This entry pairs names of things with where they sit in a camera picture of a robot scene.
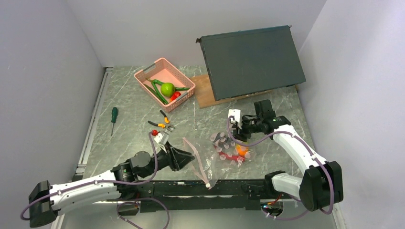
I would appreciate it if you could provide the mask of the clear zip top bag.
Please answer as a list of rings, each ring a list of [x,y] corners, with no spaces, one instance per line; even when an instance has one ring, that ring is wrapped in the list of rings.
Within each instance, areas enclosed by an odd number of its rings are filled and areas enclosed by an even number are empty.
[[[183,149],[195,156],[187,168],[203,182],[208,190],[213,189],[217,181],[223,178],[225,174],[241,169],[256,156],[255,148],[248,146],[251,157],[246,159],[244,163],[237,164],[228,160],[221,160],[210,138],[184,137],[182,140]]]

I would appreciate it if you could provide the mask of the fake red tomato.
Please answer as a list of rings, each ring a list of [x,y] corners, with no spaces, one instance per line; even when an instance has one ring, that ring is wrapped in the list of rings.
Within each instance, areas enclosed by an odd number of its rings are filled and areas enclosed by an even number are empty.
[[[173,95],[171,96],[171,98],[170,98],[170,102],[173,102],[173,101],[175,101],[178,97],[180,97],[181,96],[181,93],[179,92],[179,91],[175,91],[174,93],[173,93]]]

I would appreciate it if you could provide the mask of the fake green cucumber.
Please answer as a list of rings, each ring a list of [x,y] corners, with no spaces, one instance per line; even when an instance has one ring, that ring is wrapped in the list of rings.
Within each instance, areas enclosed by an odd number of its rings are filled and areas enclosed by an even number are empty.
[[[149,87],[148,85],[144,84],[144,86],[160,101],[162,102],[164,105],[166,105],[165,101],[156,93],[156,91],[154,89],[152,89],[151,87]]]

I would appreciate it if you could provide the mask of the fake green lime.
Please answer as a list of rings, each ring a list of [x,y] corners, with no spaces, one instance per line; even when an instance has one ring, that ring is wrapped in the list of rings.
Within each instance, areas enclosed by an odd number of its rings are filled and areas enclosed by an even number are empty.
[[[160,86],[160,92],[165,97],[171,97],[175,90],[172,88],[173,84]]]

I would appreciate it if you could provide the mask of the fake green bean pod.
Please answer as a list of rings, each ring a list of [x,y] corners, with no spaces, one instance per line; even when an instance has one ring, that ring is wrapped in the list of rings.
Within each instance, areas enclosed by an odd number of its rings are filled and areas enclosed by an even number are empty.
[[[163,85],[169,85],[169,84],[171,84],[171,83],[165,83],[165,82],[156,80],[156,84],[157,84],[157,85],[160,85],[160,86],[163,86]],[[175,87],[174,85],[172,86],[172,88],[173,88],[175,91],[187,91],[187,90],[190,89],[190,87]]]

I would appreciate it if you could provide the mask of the pink plastic basket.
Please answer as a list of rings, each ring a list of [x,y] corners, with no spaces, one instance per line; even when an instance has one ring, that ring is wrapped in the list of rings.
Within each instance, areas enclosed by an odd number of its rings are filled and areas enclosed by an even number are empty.
[[[139,70],[134,77],[166,112],[171,112],[194,95],[195,83],[165,58]]]

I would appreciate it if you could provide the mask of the fake black grape bunch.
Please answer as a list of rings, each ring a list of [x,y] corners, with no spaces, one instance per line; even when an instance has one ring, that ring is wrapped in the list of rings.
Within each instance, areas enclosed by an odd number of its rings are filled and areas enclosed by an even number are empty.
[[[230,147],[235,147],[235,142],[225,132],[213,133],[210,136],[210,141],[213,143],[215,147],[220,147],[222,149],[229,149]]]

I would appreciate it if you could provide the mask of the fake green chili pepper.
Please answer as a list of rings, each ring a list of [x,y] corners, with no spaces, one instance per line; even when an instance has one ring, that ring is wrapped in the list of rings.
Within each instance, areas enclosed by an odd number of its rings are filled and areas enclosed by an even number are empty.
[[[153,88],[154,88],[154,90],[155,90],[155,92],[156,92],[156,95],[157,95],[157,97],[160,99],[160,101],[161,101],[164,105],[167,105],[167,104],[168,104],[168,101],[164,98],[164,96],[160,93],[159,89],[157,88],[157,86],[156,86],[156,80],[152,80],[152,81],[151,81],[151,85],[153,86]]]

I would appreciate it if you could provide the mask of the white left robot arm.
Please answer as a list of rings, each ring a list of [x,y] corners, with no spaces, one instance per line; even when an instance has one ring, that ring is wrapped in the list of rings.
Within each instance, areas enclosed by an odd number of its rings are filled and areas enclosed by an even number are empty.
[[[192,153],[173,147],[166,142],[159,152],[139,151],[133,157],[111,170],[75,182],[52,185],[48,180],[37,183],[29,195],[29,204],[21,219],[29,221],[31,228],[42,227],[62,215],[83,205],[98,201],[132,200],[137,186],[149,182],[165,167],[179,171],[195,159]]]

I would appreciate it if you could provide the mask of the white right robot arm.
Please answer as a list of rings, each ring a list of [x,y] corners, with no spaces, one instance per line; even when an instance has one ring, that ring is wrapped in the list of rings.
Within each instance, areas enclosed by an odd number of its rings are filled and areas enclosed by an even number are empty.
[[[277,116],[270,100],[254,103],[255,115],[241,115],[239,109],[228,111],[227,130],[236,144],[244,147],[252,134],[263,133],[281,146],[297,164],[302,178],[276,171],[265,175],[263,192],[269,198],[288,194],[300,200],[308,211],[330,214],[333,205],[343,201],[342,169],[315,152],[284,116]]]

